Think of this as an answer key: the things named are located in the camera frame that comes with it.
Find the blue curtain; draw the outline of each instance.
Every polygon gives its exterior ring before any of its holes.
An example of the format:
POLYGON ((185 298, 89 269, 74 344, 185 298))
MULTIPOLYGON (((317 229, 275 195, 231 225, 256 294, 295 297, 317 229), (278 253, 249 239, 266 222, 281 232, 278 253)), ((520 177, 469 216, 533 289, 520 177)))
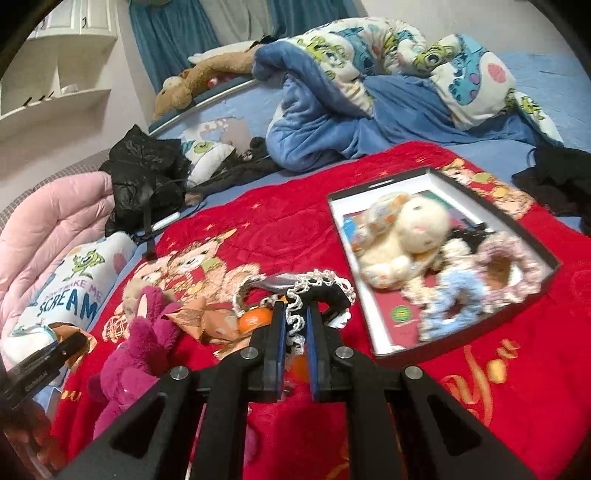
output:
POLYGON ((349 18, 344 0, 269 0, 274 37, 292 37, 339 18, 349 18))
POLYGON ((129 16, 156 92, 168 77, 191 66, 187 57, 220 46, 199 0, 172 0, 161 7, 131 0, 129 16))

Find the pink crochet scrunchie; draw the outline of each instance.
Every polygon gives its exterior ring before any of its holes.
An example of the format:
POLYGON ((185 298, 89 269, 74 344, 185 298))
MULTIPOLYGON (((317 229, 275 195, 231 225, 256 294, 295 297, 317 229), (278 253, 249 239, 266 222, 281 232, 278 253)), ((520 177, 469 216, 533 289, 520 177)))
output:
POLYGON ((519 238, 506 232, 499 232, 484 240, 476 252, 475 270, 484 279, 488 266, 495 258, 506 258, 515 263, 523 277, 515 285, 498 290, 489 290, 485 298, 485 310, 497 310, 510 303, 521 303, 525 298, 540 291, 542 270, 534 261, 519 238))

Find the pink comforter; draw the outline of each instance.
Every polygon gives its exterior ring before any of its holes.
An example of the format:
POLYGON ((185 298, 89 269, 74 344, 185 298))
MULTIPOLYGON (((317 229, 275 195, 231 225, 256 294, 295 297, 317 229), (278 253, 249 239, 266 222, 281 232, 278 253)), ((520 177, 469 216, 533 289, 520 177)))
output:
POLYGON ((17 207, 0 235, 0 337, 72 248, 104 236, 114 206, 110 175, 94 172, 54 180, 17 207))

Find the orange charm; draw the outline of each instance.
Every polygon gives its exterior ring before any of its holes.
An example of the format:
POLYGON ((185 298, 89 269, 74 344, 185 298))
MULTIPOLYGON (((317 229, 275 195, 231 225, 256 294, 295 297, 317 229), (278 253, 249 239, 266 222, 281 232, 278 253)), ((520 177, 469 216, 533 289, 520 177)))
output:
POLYGON ((248 333, 255 328, 269 325, 272 317, 272 310, 264 307, 248 310, 248 312, 242 315, 240 320, 238 320, 238 329, 240 330, 240 333, 248 333))
POLYGON ((308 375, 308 356, 296 355, 290 368, 291 373, 300 381, 310 383, 308 375))

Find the wall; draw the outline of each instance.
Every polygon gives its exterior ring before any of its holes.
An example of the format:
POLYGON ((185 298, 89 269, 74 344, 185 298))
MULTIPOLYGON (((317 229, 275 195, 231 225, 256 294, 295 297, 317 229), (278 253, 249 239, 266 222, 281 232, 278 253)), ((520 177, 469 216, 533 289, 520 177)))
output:
POLYGON ((360 0, 368 15, 403 20, 428 42, 451 33, 474 37, 495 53, 571 53, 540 11, 523 0, 360 0))
POLYGON ((134 124, 147 131, 155 95, 145 70, 138 68, 141 60, 132 36, 130 43, 128 4, 116 1, 122 27, 106 64, 112 82, 106 105, 33 125, 0 142, 0 209, 49 175, 110 148, 134 124))

